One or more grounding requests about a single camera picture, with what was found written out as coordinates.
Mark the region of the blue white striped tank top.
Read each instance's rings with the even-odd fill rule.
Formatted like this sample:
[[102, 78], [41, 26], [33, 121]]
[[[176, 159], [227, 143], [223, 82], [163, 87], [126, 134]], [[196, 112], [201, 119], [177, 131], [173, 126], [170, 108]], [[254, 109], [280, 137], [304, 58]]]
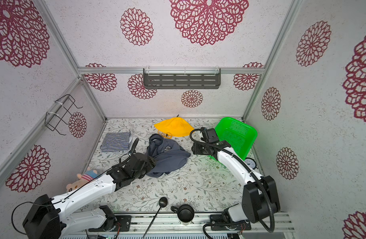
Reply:
[[100, 146], [103, 152], [116, 152], [130, 150], [133, 142], [133, 134], [127, 132], [110, 132], [107, 133]]

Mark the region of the green plastic basket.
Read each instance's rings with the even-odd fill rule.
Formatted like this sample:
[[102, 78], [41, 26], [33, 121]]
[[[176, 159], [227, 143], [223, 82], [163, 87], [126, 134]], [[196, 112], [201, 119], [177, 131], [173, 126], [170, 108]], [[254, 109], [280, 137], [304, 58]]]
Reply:
[[246, 159], [258, 136], [256, 129], [231, 117], [221, 119], [215, 131], [219, 140], [231, 144], [242, 160]]

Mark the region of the grey tank top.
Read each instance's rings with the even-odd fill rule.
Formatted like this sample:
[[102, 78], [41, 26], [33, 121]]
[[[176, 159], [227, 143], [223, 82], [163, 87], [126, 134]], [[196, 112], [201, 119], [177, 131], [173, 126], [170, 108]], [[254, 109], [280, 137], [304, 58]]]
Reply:
[[181, 169], [191, 157], [191, 153], [181, 147], [175, 140], [164, 138], [157, 133], [149, 138], [147, 155], [156, 162], [156, 166], [147, 174], [149, 177], [154, 178]]

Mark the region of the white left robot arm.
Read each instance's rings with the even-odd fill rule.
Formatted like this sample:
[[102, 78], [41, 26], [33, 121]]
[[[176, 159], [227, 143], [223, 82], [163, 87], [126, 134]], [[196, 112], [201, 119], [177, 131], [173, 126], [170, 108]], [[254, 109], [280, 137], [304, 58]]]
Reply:
[[107, 205], [92, 211], [77, 210], [143, 178], [155, 166], [152, 157], [135, 153], [74, 191], [52, 198], [46, 194], [38, 197], [23, 221], [25, 234], [30, 239], [59, 239], [82, 230], [113, 230], [117, 218]]

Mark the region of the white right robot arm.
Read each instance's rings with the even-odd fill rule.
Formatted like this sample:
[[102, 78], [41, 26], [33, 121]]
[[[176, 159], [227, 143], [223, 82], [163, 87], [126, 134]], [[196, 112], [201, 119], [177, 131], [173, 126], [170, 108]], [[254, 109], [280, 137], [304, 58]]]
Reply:
[[271, 176], [263, 176], [251, 168], [227, 141], [220, 141], [215, 129], [198, 128], [189, 138], [195, 155], [212, 156], [224, 165], [243, 187], [241, 203], [224, 210], [228, 223], [249, 221], [261, 223], [268, 231], [275, 227], [274, 214], [281, 210], [276, 182]]

